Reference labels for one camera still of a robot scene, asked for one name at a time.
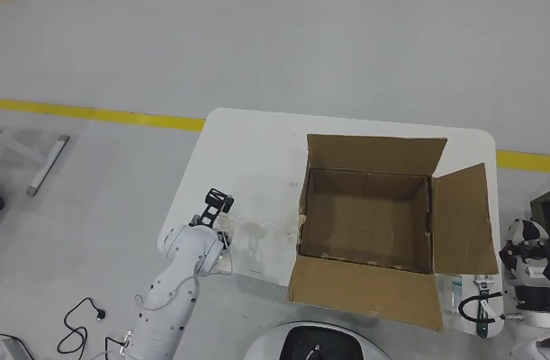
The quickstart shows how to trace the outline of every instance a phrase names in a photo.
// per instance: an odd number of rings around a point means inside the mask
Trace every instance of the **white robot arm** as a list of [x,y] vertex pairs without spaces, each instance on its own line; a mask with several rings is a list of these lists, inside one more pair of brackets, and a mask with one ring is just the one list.
[[229,238],[212,228],[221,212],[228,212],[232,197],[211,189],[203,215],[189,225],[172,229],[158,241],[158,250],[174,258],[152,282],[146,299],[137,295],[142,311],[125,338],[122,355],[136,360],[172,359],[193,314],[199,296],[198,277],[211,274]]

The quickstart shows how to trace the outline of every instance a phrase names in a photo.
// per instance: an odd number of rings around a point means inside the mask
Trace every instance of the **metal stand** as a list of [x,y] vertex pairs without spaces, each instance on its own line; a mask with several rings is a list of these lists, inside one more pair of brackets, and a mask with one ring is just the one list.
[[33,149],[24,146],[20,142],[14,141],[13,139],[8,138],[0,133],[1,145],[10,150],[16,151],[19,154],[24,155],[42,165],[41,169],[37,172],[37,175],[34,177],[34,179],[32,179],[31,184],[26,189],[27,195],[33,197],[34,195],[36,195],[37,191],[39,191],[39,187],[41,186],[42,181],[49,173],[52,164],[54,164],[59,157],[60,151],[65,147],[68,139],[68,135],[60,135],[57,139],[57,142],[55,142],[55,145],[50,150],[50,153],[45,157],[37,151],[34,151]]

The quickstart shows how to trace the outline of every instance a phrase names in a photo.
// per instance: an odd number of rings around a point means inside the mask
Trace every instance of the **black cable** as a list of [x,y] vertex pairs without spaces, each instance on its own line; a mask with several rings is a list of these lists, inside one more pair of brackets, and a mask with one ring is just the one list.
[[[467,314],[464,313],[464,306],[468,302],[473,302],[475,300],[489,300],[489,299],[492,299],[492,298],[498,298],[499,296],[502,296],[502,292],[493,292],[493,293],[490,293],[488,295],[471,296],[470,298],[466,298],[463,301],[461,301],[460,304],[458,304],[458,312],[461,314],[461,316],[463,318],[465,318],[465,319],[467,319],[471,322],[474,322],[474,323],[477,323],[477,324],[491,324],[491,323],[495,322],[495,319],[475,319],[475,318],[471,318],[470,316],[468,316]],[[504,320],[505,315],[501,314],[500,318]]]
[[124,343],[122,341],[117,341],[117,340],[113,339],[112,337],[105,337],[104,338],[104,358],[106,360],[109,360],[109,355],[108,355],[108,353],[106,353],[107,351],[109,351],[109,341],[111,341],[115,344],[118,344],[121,347],[124,347]]
[[18,337],[16,337],[15,335],[5,334],[2,332],[0,332],[0,337],[7,337],[7,338],[11,338],[12,340],[18,341],[18,343],[21,344],[21,346],[24,348],[24,351],[26,351],[26,353],[29,355],[29,358],[31,360],[34,360],[34,356],[32,356],[31,352],[29,351],[29,348]]
[[[106,312],[104,312],[104,310],[99,309],[99,308],[96,307],[95,303],[93,302],[93,299],[84,298],[83,300],[80,301],[79,304],[77,304],[77,306],[75,306],[69,312],[67,312],[67,315],[65,315],[65,318],[62,320],[62,322],[65,324],[65,327],[67,327],[70,330],[70,332],[68,333],[68,335],[66,335],[64,338],[62,338],[62,340],[60,340],[59,344],[57,345],[57,352],[59,354],[62,354],[62,355],[64,355],[64,354],[73,354],[73,353],[80,350],[80,355],[78,356],[78,360],[81,360],[83,358],[83,354],[85,352],[86,340],[88,339],[88,330],[85,327],[82,327],[82,326],[77,327],[77,328],[71,327],[67,323],[67,318],[68,318],[68,315],[70,315],[73,311],[78,309],[78,307],[81,306],[83,304],[83,302],[86,302],[86,301],[89,301],[91,303],[91,306],[93,308],[95,308],[95,310],[96,310],[96,319],[97,320],[104,319],[104,317],[106,316]],[[62,344],[65,341],[67,341],[70,337],[72,337],[74,334],[77,334],[77,335],[80,336],[80,345],[77,346],[77,348],[74,348],[72,350],[62,350],[61,349]]]

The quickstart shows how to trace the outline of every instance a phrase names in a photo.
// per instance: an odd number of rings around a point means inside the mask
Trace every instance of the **white table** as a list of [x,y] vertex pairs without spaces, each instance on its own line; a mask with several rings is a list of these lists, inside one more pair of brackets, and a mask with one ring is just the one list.
[[[434,176],[484,162],[492,236],[500,264],[497,164],[492,136],[482,130],[397,122],[216,109],[208,116],[160,235],[166,236],[178,224],[191,220],[194,213],[200,213],[204,196],[215,187],[235,199],[228,219],[222,222],[233,236],[234,273],[287,286],[296,254],[298,200],[308,133],[448,138]],[[229,269],[230,264],[224,260],[220,267]],[[492,292],[502,291],[501,279],[497,276]],[[463,298],[476,294],[473,276],[464,275]],[[502,313],[502,298],[492,299],[491,306]],[[475,316],[476,301],[465,311]],[[444,314],[443,318],[446,328],[476,333],[473,323],[458,316]],[[491,324],[489,337],[497,335],[502,326],[502,321]]]

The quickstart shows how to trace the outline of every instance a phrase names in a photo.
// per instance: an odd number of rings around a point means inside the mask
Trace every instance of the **cardboard box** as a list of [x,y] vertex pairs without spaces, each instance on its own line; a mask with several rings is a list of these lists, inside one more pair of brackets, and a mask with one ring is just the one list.
[[484,164],[432,177],[446,139],[314,135],[293,302],[442,330],[435,274],[497,274]]

